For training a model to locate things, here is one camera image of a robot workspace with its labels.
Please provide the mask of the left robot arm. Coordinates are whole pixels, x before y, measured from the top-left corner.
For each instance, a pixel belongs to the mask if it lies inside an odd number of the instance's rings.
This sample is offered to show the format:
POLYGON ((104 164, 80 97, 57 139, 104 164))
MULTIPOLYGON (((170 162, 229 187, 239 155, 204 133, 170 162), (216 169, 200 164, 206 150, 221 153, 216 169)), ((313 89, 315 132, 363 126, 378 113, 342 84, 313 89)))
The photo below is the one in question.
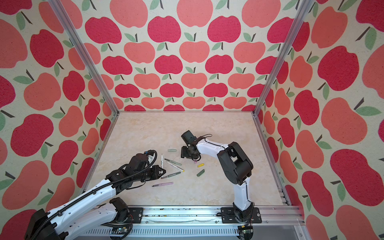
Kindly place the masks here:
POLYGON ((160 179, 166 170, 155 165, 157 152, 149 150, 133 156, 128 164, 109 173, 104 180, 77 198, 59 207, 34 213, 25 234, 26 240, 73 240, 98 226, 123 229, 126 237, 140 212, 131 210, 118 197, 133 190, 133 183, 142 185, 160 179))

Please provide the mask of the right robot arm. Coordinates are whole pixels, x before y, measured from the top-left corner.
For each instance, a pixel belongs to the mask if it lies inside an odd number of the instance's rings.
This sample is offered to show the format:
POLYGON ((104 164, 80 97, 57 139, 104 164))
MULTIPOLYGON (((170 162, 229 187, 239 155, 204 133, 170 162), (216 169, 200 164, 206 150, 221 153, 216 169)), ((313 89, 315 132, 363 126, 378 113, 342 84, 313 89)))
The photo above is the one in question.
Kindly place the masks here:
POLYGON ((251 201, 250 177, 254 168, 252 161, 241 146, 232 142, 220 144, 207 140, 206 136, 195 137, 190 132, 182 135, 185 146, 182 147, 182 158, 194 162, 201 160, 202 155, 208 155, 219 160, 226 178, 234 186, 234 215, 239 223, 251 221, 254 203, 251 201))

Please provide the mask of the pink pen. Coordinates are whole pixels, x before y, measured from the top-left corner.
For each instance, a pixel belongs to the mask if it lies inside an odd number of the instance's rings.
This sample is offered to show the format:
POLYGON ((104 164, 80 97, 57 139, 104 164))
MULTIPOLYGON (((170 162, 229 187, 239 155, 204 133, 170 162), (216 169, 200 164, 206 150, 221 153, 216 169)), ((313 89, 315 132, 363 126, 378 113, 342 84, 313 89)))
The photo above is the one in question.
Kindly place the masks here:
POLYGON ((156 185, 153 185, 152 187, 163 187, 163 186, 169 186, 173 184, 174 182, 167 182, 167 183, 156 184, 156 185))

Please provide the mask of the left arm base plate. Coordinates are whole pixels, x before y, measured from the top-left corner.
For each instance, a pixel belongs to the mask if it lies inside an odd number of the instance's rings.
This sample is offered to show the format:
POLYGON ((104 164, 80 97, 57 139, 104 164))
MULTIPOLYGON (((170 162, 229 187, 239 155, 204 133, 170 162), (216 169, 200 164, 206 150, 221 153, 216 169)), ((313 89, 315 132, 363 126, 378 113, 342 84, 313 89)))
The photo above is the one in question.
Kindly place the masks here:
POLYGON ((140 224, 143 218, 143 208, 128 207, 129 221, 131 224, 140 224))

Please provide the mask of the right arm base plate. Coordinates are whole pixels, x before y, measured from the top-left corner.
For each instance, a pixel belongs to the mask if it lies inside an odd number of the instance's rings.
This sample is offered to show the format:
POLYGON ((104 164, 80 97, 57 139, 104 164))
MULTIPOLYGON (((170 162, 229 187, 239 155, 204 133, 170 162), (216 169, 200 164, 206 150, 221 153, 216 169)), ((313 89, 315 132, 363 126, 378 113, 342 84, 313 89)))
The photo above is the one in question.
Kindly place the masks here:
POLYGON ((216 216, 222 219, 223 224, 261 224, 263 222, 260 210, 252 206, 245 211, 223 207, 216 216))

